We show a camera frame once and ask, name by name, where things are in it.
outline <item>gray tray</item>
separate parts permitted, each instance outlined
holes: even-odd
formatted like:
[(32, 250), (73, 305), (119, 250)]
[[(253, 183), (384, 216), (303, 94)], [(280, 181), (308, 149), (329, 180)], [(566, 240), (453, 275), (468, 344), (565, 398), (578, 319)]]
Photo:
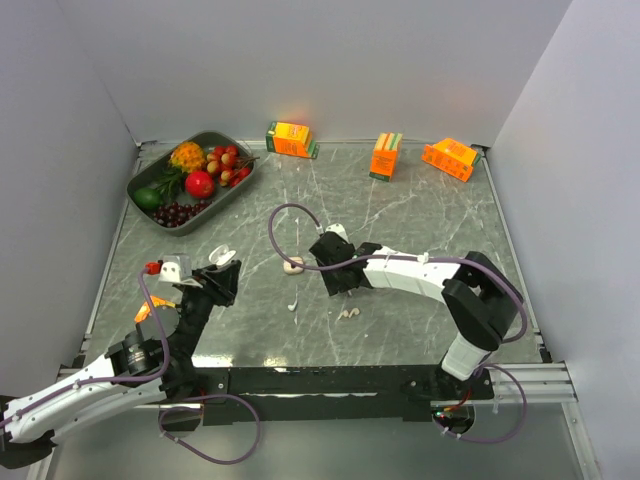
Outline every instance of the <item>gray tray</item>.
[[(214, 147), (218, 145), (227, 146), (227, 145), (235, 145), (238, 147), (238, 155), (242, 157), (249, 156), (249, 152), (247, 152), (241, 145), (237, 142), (234, 142), (231, 138), (223, 135), (218, 132), (200, 132), (197, 135), (186, 140), (188, 142), (195, 142), (200, 145), (205, 153), (209, 153)], [(155, 180), (162, 175), (162, 172), (167, 168), (169, 164), (169, 157), (173, 150), (166, 153), (158, 160), (153, 162), (151, 165), (146, 167), (144, 170), (138, 172), (127, 185), (127, 198), (129, 199), (129, 203), (131, 204), (131, 208), (136, 210), (145, 221), (153, 224), (158, 230), (161, 230), (169, 235), (173, 235), (174, 237), (182, 237), (188, 233), (193, 232), (200, 225), (205, 223), (211, 217), (213, 217), (216, 213), (222, 210), (226, 205), (232, 202), (238, 195), (242, 193), (243, 190), (246, 189), (247, 185), (252, 183), (254, 177), (257, 174), (257, 171), (253, 168), (254, 164), (251, 163), (249, 168), (251, 168), (251, 173), (244, 178), (238, 185), (235, 187), (221, 187), (217, 182), (215, 186), (215, 191), (212, 197), (208, 198), (208, 201), (211, 201), (211, 205), (202, 210), (198, 215), (193, 217), (191, 220), (188, 220), (184, 224), (179, 227), (167, 228), (161, 225), (158, 225), (153, 218), (151, 218), (144, 210), (138, 207), (133, 201), (133, 193), (142, 187), (154, 187)], [(197, 199), (194, 199), (191, 195), (185, 192), (181, 192), (176, 197), (176, 201), (180, 205), (186, 205), (187, 203), (196, 203)]]

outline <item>green fruit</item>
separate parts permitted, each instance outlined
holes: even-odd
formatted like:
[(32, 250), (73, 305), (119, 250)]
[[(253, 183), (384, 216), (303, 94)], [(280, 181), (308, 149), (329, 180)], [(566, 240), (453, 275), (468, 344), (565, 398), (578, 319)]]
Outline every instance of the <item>green fruit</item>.
[(155, 210), (164, 203), (162, 195), (149, 187), (136, 190), (133, 194), (133, 201), (143, 210)]

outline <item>gray marble surface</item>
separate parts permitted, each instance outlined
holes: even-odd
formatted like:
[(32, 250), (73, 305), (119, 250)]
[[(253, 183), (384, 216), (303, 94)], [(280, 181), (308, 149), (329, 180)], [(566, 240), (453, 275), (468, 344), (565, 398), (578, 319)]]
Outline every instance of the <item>gray marble surface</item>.
[[(140, 158), (143, 163), (152, 161), (171, 147), (145, 145)], [(432, 255), (484, 252), (520, 288), (482, 164), (465, 184), (425, 164), (421, 148), (409, 146), (402, 150), (393, 181), (384, 183), (368, 176), (372, 144), (324, 144), (316, 160), (268, 154), (264, 149), (254, 152), (261, 159), (253, 184), (236, 203), (190, 235), (165, 235), (127, 209), (88, 360), (132, 330), (143, 302), (136, 275), (146, 262), (182, 252), (200, 266), (211, 250), (226, 243), (243, 262), (239, 294), (233, 307), (213, 311), (194, 355), (196, 366), (438, 363), (457, 332), (444, 305), (395, 290), (361, 289), (352, 297), (330, 298), (319, 274), (283, 273), (266, 227), (273, 208), (287, 201), (307, 205), (325, 226), (342, 223), (356, 245), (369, 240)], [(312, 261), (307, 250), (317, 237), (304, 213), (281, 213), (275, 231), (287, 253)], [(177, 290), (153, 278), (149, 286), (155, 295), (179, 298)], [(296, 289), (297, 319), (287, 308)], [(359, 316), (338, 319), (341, 311), (354, 307)], [(531, 329), (492, 359), (540, 362)]]

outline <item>metal frame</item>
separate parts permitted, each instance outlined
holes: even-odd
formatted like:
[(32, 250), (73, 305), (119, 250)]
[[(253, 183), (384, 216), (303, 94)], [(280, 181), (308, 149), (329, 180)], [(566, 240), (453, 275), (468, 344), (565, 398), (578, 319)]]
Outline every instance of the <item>metal frame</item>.
[[(365, 143), (368, 140), (340, 140), (340, 141), (320, 141), (322, 144), (358, 144)], [(159, 142), (162, 144), (166, 144), (170, 146), (172, 144), (177, 144), (179, 142)], [(250, 147), (260, 147), (264, 145), (262, 140), (249, 140), (246, 141)], [(429, 143), (423, 140), (412, 140), (406, 139), (405, 143), (411, 144), (424, 144)], [(489, 178), (489, 183), (491, 186), (491, 191), (493, 193), (493, 197), (496, 203), (496, 207), (498, 209), (500, 219), (502, 221), (503, 228), (505, 230), (505, 234), (507, 237), (507, 241), (509, 243), (509, 248), (511, 250), (516, 271), (518, 273), (518, 278), (520, 280), (520, 284), (522, 286), (522, 294), (528, 305), (531, 306), (531, 300), (529, 297), (529, 293), (527, 291), (526, 284), (524, 282), (524, 277), (522, 275), (522, 270), (520, 268), (520, 264), (518, 262), (518, 258), (515, 253), (515, 249), (513, 246), (513, 241), (511, 239), (511, 235), (509, 233), (509, 229), (507, 227), (506, 219), (504, 217), (504, 213), (498, 199), (498, 194), (495, 188), (495, 184), (493, 182), (493, 178), (491, 176), (491, 170), (489, 168), (489, 164), (487, 162), (486, 155), (483, 155), (482, 158), (483, 165), (487, 172), (487, 176)], [(141, 166), (141, 161), (138, 158), (135, 162), (135, 166), (133, 169), (133, 173), (136, 173)], [(113, 256), (115, 254), (116, 247), (118, 245), (118, 240), (120, 238), (122, 226), (124, 223), (124, 218), (127, 211), (127, 202), (125, 200), (125, 204), (122, 208), (122, 212), (120, 214), (120, 218), (116, 227), (116, 231), (114, 233), (113, 241), (111, 244), (111, 249), (109, 250), (109, 255), (107, 257), (107, 262), (105, 265), (105, 269), (102, 275), (102, 279), (100, 282), (100, 287), (96, 296), (96, 300), (93, 305), (93, 309), (91, 311), (91, 315), (89, 318), (89, 323), (87, 325), (86, 336), (85, 339), (88, 341), (90, 339), (91, 331), (93, 330), (93, 325), (95, 323), (96, 315), (98, 312), (98, 308), (100, 305), (100, 301), (102, 299), (102, 294), (104, 291), (104, 287), (106, 284), (106, 280), (109, 274), (109, 270), (111, 268), (111, 263), (113, 261)], [(544, 340), (540, 334), (540, 329), (538, 327), (538, 322), (535, 318), (535, 314), (530, 309), (531, 315), (531, 323), (533, 325), (534, 333), (536, 334), (536, 342), (540, 346), (544, 346)], [(198, 367), (205, 367), (206, 365), (201, 365), (199, 362)], [(582, 419), (582, 415), (580, 413), (580, 409), (578, 407), (578, 399), (573, 388), (573, 384), (571, 382), (571, 377), (569, 376), (569, 372), (564, 363), (540, 363), (540, 364), (502, 364), (501, 367), (508, 370), (512, 373), (518, 381), (522, 383), (524, 387), (525, 393), (527, 395), (527, 401), (529, 403), (559, 403), (562, 405), (565, 420), (567, 422), (567, 428), (570, 433), (574, 450), (576, 452), (576, 456), (580, 463), (580, 467), (582, 469), (582, 473), (585, 479), (588, 480), (600, 480), (601, 474), (598, 469), (597, 461), (595, 459), (595, 455), (593, 452), (593, 448), (591, 446), (591, 442), (589, 440), (589, 436), (587, 434), (584, 421)], [(67, 369), (64, 372), (61, 372), (61, 377), (74, 373), (74, 369)], [(491, 381), (493, 384), (494, 391), (496, 393), (496, 399), (494, 400), (480, 400), (480, 401), (470, 401), (470, 404), (473, 405), (482, 405), (482, 404), (517, 404), (521, 403), (520, 394), (511, 379), (509, 379), (506, 375), (502, 373), (492, 371), (491, 373)], [(433, 403), (433, 405), (447, 405), (455, 402), (440, 402)], [(154, 409), (154, 410), (164, 410), (171, 408), (173, 406), (183, 405), (183, 404), (164, 404), (164, 405), (141, 405), (135, 408), (139, 409)], [(45, 460), (33, 464), (27, 476), (28, 480), (44, 480), (47, 477), (47, 472), (52, 462), (53, 455), (55, 455), (57, 449), (54, 450), (54, 453), (47, 457)]]

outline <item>purple cable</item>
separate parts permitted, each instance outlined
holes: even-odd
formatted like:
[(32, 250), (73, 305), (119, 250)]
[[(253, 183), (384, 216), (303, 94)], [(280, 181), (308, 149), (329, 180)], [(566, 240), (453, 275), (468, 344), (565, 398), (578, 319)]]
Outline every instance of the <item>purple cable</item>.
[(496, 365), (495, 363), (486, 363), (484, 365), (482, 365), (478, 370), (481, 371), (482, 367), (489, 367), (489, 368), (495, 368), (496, 370), (501, 371), (502, 373), (504, 373), (506, 376), (508, 376), (509, 378), (511, 378), (511, 380), (513, 380), (513, 383), (515, 383), (516, 387), (518, 387), (518, 390), (520, 390), (520, 396), (522, 397), (522, 413), (520, 414), (520, 418), (518, 419), (518, 423), (516, 424), (515, 427), (513, 427), (513, 430), (511, 430), (509, 433), (502, 435), (501, 437), (497, 437), (497, 438), (474, 438), (474, 437), (467, 437), (467, 436), (458, 436), (455, 433), (451, 432), (450, 430), (445, 430), (444, 428), (442, 428), (442, 425), (440, 425), (438, 422), (434, 422), (438, 428), (440, 429), (440, 431), (442, 433), (444, 433), (445, 435), (451, 437), (451, 438), (455, 438), (456, 440), (461, 440), (463, 442), (469, 442), (469, 443), (482, 443), (484, 445), (492, 445), (495, 443), (502, 443), (502, 442), (506, 442), (507, 440), (511, 440), (513, 437), (515, 437), (518, 433), (520, 433), (520, 430), (522, 430), (522, 426), (524, 425), (524, 422), (527, 418), (527, 396), (524, 393), (524, 388), (522, 388), (522, 385), (520, 384), (520, 382), (518, 382), (518, 380), (516, 380), (516, 377), (514, 377), (511, 372), (507, 371), (506, 369), (499, 367), (498, 365)]
[(162, 420), (164, 419), (164, 417), (171, 413), (171, 412), (200, 412), (200, 410), (197, 410), (195, 408), (189, 408), (189, 407), (174, 407), (174, 408), (170, 408), (168, 410), (165, 410), (164, 412), (162, 412), (160, 414), (160, 416), (158, 417), (158, 427), (160, 428), (160, 433), (162, 434), (163, 437), (167, 437), (169, 440), (172, 440), (173, 442), (177, 443), (178, 445), (186, 448), (187, 450), (189, 450), (191, 453), (196, 454), (197, 456), (199, 456), (200, 458), (211, 462), (211, 463), (216, 463), (218, 465), (234, 465), (236, 463), (240, 463), (244, 460), (246, 460), (247, 458), (249, 458), (253, 452), (255, 452), (256, 448), (258, 447), (258, 443), (260, 442), (260, 431), (261, 431), (261, 424), (260, 424), (260, 418), (258, 417), (258, 412), (256, 412), (255, 408), (253, 408), (251, 406), (251, 404), (249, 402), (247, 402), (245, 399), (240, 398), (236, 395), (230, 395), (228, 393), (215, 393), (212, 395), (203, 395), (201, 397), (190, 397), (190, 398), (185, 398), (184, 401), (185, 402), (202, 402), (205, 400), (211, 400), (214, 398), (228, 398), (231, 400), (235, 400), (236, 402), (241, 403), (242, 405), (244, 405), (245, 407), (247, 407), (247, 409), (251, 412), (251, 415), (253, 415), (253, 418), (256, 420), (256, 438), (253, 441), (253, 445), (251, 445), (251, 448), (249, 448), (249, 450), (247, 450), (247, 452), (238, 457), (238, 458), (234, 458), (233, 460), (220, 460), (218, 458), (213, 458), (210, 457), (209, 455), (207, 455), (206, 453), (201, 452), (200, 450), (198, 450), (197, 448), (195, 448), (194, 446), (188, 444), (187, 442), (180, 440), (179, 438), (175, 437), (174, 435), (170, 434), (169, 432), (167, 432), (164, 428), (162, 428)]
[[(268, 224), (268, 233), (269, 233), (269, 240), (271, 241), (271, 245), (273, 246), (273, 249), (276, 251), (276, 253), (278, 255), (280, 255), (280, 257), (282, 257), (286, 262), (290, 263), (291, 265), (293, 265), (294, 267), (299, 267), (302, 268), (303, 270), (312, 270), (315, 272), (329, 272), (331, 270), (337, 270), (340, 268), (344, 268), (347, 267), (349, 265), (353, 265), (354, 263), (358, 263), (358, 262), (362, 262), (365, 260), (385, 260), (385, 259), (390, 259), (390, 260), (404, 260), (404, 261), (413, 261), (413, 262), (417, 262), (418, 258), (414, 255), (362, 255), (360, 257), (354, 257), (351, 258), (349, 260), (346, 260), (344, 262), (340, 262), (340, 263), (336, 263), (334, 265), (325, 265), (322, 267), (319, 266), (315, 266), (315, 265), (305, 265), (303, 263), (298, 263), (294, 260), (292, 260), (291, 258), (289, 258), (287, 256), (286, 253), (284, 253), (282, 251), (282, 249), (278, 246), (278, 243), (276, 242), (276, 238), (273, 234), (273, 221), (276, 217), (276, 215), (278, 214), (278, 212), (280, 212), (280, 210), (283, 210), (285, 208), (298, 208), (300, 210), (302, 210), (303, 212), (305, 212), (307, 215), (309, 215), (309, 217), (311, 217), (311, 220), (313, 220), (313, 222), (316, 224), (316, 227), (320, 227), (322, 228), (322, 225), (320, 224), (320, 221), (318, 220), (318, 218), (313, 214), (313, 212), (311, 212), (311, 210), (309, 210), (307, 207), (305, 207), (304, 205), (300, 205), (299, 203), (283, 203), (282, 205), (276, 207), (273, 212), (271, 212), (271, 215), (269, 216), (269, 224)], [(515, 304), (516, 308), (518, 309), (518, 313), (520, 314), (520, 318), (522, 319), (522, 325), (520, 326), (520, 331), (518, 333), (516, 333), (513, 337), (510, 338), (505, 338), (502, 343), (511, 343), (511, 342), (515, 342), (517, 340), (520, 340), (524, 334), (527, 331), (527, 312), (524, 308), (524, 305), (522, 304), (522, 302), (520, 301), (520, 299), (518, 298), (518, 295), (516, 294), (516, 292), (513, 291), (513, 289), (507, 285), (498, 275), (496, 275), (493, 271), (489, 270), (487, 267), (485, 267), (484, 265), (481, 265), (477, 262), (474, 262), (473, 260), (467, 260), (466, 258), (457, 258), (457, 257), (434, 257), (434, 258), (430, 258), (429, 259), (429, 263), (456, 263), (459, 265), (468, 265), (470, 267), (475, 268), (476, 270), (479, 270), (480, 272), (484, 273), (485, 275), (487, 275), (491, 281), (493, 281), (493, 283), (495, 283), (498, 287), (500, 287), (506, 294), (507, 296), (511, 299), (511, 301)]]
[[(149, 305), (149, 308), (151, 309), (151, 315), (153, 316), (153, 319), (156, 322), (156, 325), (158, 326), (158, 329), (160, 330), (160, 343), (162, 344), (162, 351), (163, 351), (163, 359), (162, 359), (162, 366), (160, 367), (160, 370), (158, 370), (155, 373), (152, 373), (151, 375), (144, 375), (144, 376), (140, 376), (140, 377), (99, 377), (99, 378), (88, 378), (86, 380), (79, 380), (77, 382), (79, 387), (82, 387), (84, 385), (90, 385), (92, 383), (100, 383), (100, 382), (111, 382), (111, 383), (144, 383), (144, 382), (150, 382), (152, 380), (155, 380), (158, 377), (161, 377), (162, 375), (165, 374), (165, 372), (167, 371), (167, 368), (169, 368), (169, 361), (170, 361), (170, 357), (169, 357), (169, 343), (167, 342), (167, 335), (164, 331), (164, 328), (162, 327), (162, 322), (160, 322), (160, 317), (158, 316), (158, 312), (156, 311), (156, 307), (153, 304), (153, 300), (151, 299), (151, 293), (149, 293), (149, 289), (147, 288), (147, 285), (144, 283), (144, 275), (148, 273), (148, 270), (145, 268), (144, 270), (142, 270), (139, 274), (138, 274), (138, 283), (140, 284), (140, 289), (142, 290), (142, 294), (144, 295), (145, 300), (147, 301), (147, 304)], [(43, 405), (45, 403), (47, 403), (49, 400), (56, 398), (58, 395), (62, 395), (65, 392), (68, 392), (69, 390), (73, 389), (75, 384), (71, 384), (71, 385), (66, 385), (64, 387), (59, 388), (58, 390), (51, 392), (49, 395), (45, 395), (44, 397), (36, 400), (35, 402), (27, 405), (26, 407), (19, 409), (15, 412), (15, 415), (18, 417), (23, 416), (26, 413), (29, 413), (30, 411), (32, 411), (34, 408), (38, 408), (40, 405)], [(9, 423), (11, 423), (13, 421), (13, 417), (9, 417), (9, 418), (5, 418), (4, 420), (2, 420), (2, 422), (0, 422), (0, 428), (4, 428), (6, 425), (8, 425)]]

